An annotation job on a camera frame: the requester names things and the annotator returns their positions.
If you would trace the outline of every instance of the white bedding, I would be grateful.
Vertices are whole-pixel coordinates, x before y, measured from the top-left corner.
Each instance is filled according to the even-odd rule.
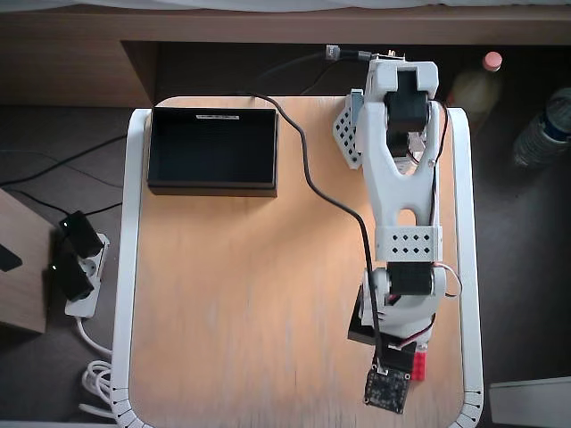
[[[571,0],[0,0],[0,12],[51,9],[73,4],[95,4],[129,9],[206,8],[244,12],[306,12],[344,7],[391,9],[427,4],[449,6],[571,4]]]

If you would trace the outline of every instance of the white table edge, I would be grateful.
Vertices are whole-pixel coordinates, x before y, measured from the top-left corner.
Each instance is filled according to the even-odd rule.
[[[145,123],[150,109],[133,112],[128,126],[123,209],[121,216],[119,273],[115,329],[112,355],[111,406],[119,426],[151,427],[140,420],[133,410],[128,394],[131,357],[131,335],[137,272],[137,239],[141,202],[141,176]],[[449,109],[454,142],[454,188],[456,201],[456,232],[458,273],[464,285],[460,295],[460,327],[464,402],[450,427],[476,427],[484,403],[482,346],[476,267],[476,232],[468,120],[462,109]]]

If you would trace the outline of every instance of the table surface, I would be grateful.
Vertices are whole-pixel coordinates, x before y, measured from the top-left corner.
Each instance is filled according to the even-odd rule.
[[[362,171],[347,167],[331,134],[343,98],[276,99],[307,134],[316,185],[358,211],[372,238]],[[247,97],[160,105],[272,107]],[[275,199],[157,196],[142,185],[134,411],[156,428],[452,424],[463,402],[458,300],[440,304],[426,379],[412,383],[404,414],[362,404],[373,349],[346,338],[364,269],[359,227],[306,185],[300,138],[282,119],[278,133]],[[440,179],[444,261],[455,268],[450,132]]]

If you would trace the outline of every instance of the pink bottle cap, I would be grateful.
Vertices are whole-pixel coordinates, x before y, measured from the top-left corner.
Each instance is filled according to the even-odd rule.
[[[488,71],[497,71],[501,67],[501,55],[497,52],[488,52],[482,60],[482,65]]]

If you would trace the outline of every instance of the socket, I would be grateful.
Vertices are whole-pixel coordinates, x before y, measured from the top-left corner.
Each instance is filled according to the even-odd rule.
[[[103,244],[103,248],[93,257],[82,259],[78,256],[79,266],[86,273],[87,279],[93,285],[93,291],[85,299],[70,301],[65,304],[65,313],[73,317],[91,318],[95,313],[97,299],[99,298],[99,288],[101,286],[101,275],[103,266],[107,258],[109,249],[109,239],[104,234],[97,234]]]

